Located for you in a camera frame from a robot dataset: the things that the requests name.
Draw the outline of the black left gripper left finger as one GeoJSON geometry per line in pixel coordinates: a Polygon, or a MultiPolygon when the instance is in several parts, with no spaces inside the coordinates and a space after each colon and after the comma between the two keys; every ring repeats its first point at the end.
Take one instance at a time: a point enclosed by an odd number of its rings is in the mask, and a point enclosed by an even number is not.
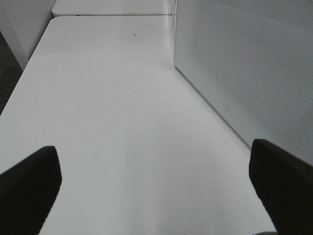
{"type": "Polygon", "coordinates": [[[54,146],[45,146],[0,175],[0,233],[38,235],[62,183],[54,146]]]}

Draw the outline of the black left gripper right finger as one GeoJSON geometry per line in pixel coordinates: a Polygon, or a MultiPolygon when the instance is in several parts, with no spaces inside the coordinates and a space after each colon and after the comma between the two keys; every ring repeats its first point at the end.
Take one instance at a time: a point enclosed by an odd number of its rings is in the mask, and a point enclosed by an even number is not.
{"type": "Polygon", "coordinates": [[[313,167],[265,139],[252,143],[249,178],[280,235],[313,233],[313,167]]]}

